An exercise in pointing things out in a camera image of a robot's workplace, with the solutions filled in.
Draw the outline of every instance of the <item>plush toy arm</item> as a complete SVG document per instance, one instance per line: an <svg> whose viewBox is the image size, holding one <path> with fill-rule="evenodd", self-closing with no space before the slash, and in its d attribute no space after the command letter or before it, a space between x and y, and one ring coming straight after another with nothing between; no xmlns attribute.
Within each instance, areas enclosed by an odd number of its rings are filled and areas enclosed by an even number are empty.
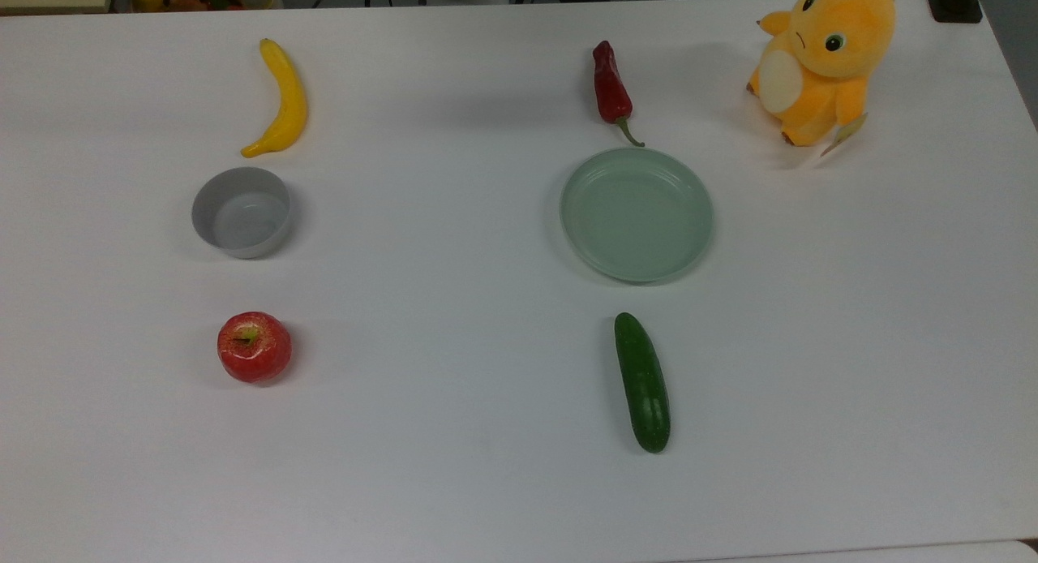
<svg viewBox="0 0 1038 563"><path fill-rule="evenodd" d="M778 35L789 29L790 16L789 11L772 11L764 16L764 19L760 20L757 24L759 24L762 30L767 31L767 33Z"/></svg>
<svg viewBox="0 0 1038 563"><path fill-rule="evenodd" d="M858 118L865 112L868 79L852 79L837 87L837 124L840 127Z"/></svg>

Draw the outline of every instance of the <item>plush toy belly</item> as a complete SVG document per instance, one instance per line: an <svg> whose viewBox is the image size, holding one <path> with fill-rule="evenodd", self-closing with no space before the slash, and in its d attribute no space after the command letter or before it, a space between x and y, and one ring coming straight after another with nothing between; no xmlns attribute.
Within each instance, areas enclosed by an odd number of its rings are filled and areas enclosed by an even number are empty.
<svg viewBox="0 0 1038 563"><path fill-rule="evenodd" d="M772 50L761 59L761 102L764 109L777 115L789 109L803 92L803 69L786 50Z"/></svg>

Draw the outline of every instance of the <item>chili pepper stem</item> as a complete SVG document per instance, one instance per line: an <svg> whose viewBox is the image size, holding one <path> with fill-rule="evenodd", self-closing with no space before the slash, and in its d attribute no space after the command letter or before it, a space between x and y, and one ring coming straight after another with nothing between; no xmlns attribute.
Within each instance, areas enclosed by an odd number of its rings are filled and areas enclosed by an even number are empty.
<svg viewBox="0 0 1038 563"><path fill-rule="evenodd" d="M645 148L646 146L645 142L640 142L640 141L634 139L633 137L631 137L630 128L627 128L627 117L626 116L617 116L617 119L616 119L614 123L616 123L616 125L618 127L620 127L620 131L624 132L624 137L626 137L627 140L630 141L632 145L634 145L635 148Z"/></svg>

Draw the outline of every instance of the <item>stuffed animal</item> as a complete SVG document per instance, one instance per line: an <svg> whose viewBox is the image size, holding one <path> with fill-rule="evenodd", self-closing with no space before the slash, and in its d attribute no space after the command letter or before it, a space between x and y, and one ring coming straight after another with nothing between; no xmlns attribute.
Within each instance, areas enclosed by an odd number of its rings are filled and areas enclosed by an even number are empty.
<svg viewBox="0 0 1038 563"><path fill-rule="evenodd" d="M865 114L869 76L894 35L894 0L799 0L769 12L774 35L746 89L782 120L792 145L812 145Z"/></svg>

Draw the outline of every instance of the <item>plush toy eye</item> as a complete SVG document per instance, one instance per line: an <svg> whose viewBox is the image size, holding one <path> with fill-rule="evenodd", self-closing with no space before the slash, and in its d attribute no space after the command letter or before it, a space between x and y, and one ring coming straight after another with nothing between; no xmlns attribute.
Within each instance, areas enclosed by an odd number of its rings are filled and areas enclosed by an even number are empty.
<svg viewBox="0 0 1038 563"><path fill-rule="evenodd" d="M836 50L843 48L845 43L847 41L841 34L832 34L825 38L825 49L829 52L836 52Z"/></svg>

